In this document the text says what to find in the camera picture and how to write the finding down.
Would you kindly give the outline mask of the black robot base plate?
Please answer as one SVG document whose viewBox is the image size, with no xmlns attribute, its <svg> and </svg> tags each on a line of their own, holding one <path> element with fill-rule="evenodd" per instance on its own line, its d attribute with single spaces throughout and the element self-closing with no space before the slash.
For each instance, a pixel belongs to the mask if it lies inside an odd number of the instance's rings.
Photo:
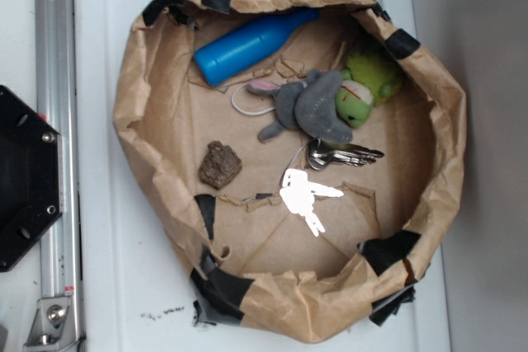
<svg viewBox="0 0 528 352">
<path fill-rule="evenodd" d="M 1 271 L 12 270 L 62 213 L 60 134 L 1 87 Z"/>
</svg>

